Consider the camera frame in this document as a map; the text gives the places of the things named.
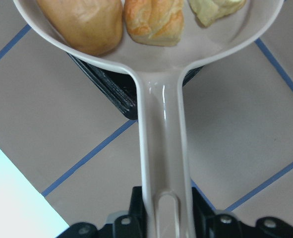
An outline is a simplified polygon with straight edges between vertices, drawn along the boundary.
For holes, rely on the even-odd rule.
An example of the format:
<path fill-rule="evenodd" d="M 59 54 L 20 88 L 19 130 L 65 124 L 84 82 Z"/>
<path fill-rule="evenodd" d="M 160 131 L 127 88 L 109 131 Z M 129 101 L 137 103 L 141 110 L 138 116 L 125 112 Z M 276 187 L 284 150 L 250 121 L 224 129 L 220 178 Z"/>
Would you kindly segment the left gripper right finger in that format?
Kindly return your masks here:
<path fill-rule="evenodd" d="M 214 217 L 215 213 L 199 193 L 199 191 L 194 187 L 192 187 L 192 200 L 196 237 L 210 238 L 211 219 Z"/>

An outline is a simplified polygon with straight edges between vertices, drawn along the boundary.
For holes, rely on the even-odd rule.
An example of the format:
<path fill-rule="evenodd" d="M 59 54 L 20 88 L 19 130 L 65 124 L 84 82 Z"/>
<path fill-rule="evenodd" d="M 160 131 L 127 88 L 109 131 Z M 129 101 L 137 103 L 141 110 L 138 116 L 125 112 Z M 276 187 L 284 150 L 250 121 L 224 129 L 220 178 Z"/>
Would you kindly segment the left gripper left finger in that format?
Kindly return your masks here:
<path fill-rule="evenodd" d="M 141 237 L 146 238 L 146 210 L 143 203 L 141 186 L 135 186 L 132 189 L 129 205 L 129 215 L 135 217 L 138 220 Z"/>

